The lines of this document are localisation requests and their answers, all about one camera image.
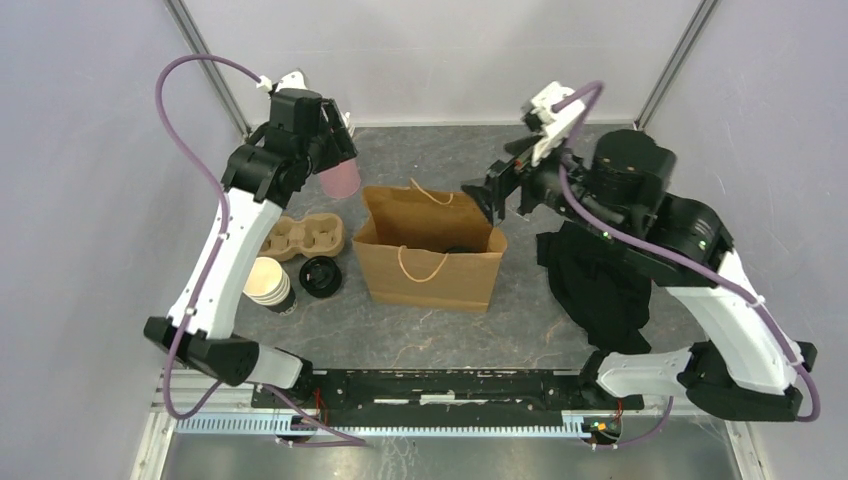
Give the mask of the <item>brown paper bag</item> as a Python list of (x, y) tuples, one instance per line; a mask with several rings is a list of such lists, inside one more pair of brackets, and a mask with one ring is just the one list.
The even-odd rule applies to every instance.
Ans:
[[(371, 297), (380, 303), (484, 313), (508, 241), (461, 192), (362, 189), (368, 219), (352, 245)], [(446, 254), (469, 246), (475, 254)]]

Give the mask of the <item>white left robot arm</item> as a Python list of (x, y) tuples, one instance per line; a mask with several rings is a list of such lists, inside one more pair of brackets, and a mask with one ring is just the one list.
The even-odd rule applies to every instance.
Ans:
[(230, 386), (269, 383), (290, 407), (314, 394), (309, 361), (234, 334), (248, 275), (272, 227), (306, 179), (355, 158), (356, 147), (336, 102), (304, 89), (281, 88), (256, 141), (239, 146), (221, 178), (219, 209), (183, 292), (144, 336), (184, 364)]

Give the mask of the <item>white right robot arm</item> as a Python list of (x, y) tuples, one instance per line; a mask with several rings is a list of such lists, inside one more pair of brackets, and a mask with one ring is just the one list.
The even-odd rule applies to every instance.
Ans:
[[(532, 165), (540, 143), (539, 135), (508, 143), (507, 160), (461, 189), (493, 224), (513, 193), (520, 214), (542, 205), (563, 217), (558, 231), (538, 236), (537, 260), (594, 346), (577, 382), (585, 405), (662, 395), (724, 420), (818, 419), (816, 347), (777, 325), (719, 215), (669, 192), (672, 151), (644, 132), (620, 129), (600, 137), (589, 161), (559, 146)], [(641, 331), (657, 287), (687, 308), (703, 341), (652, 350)]]

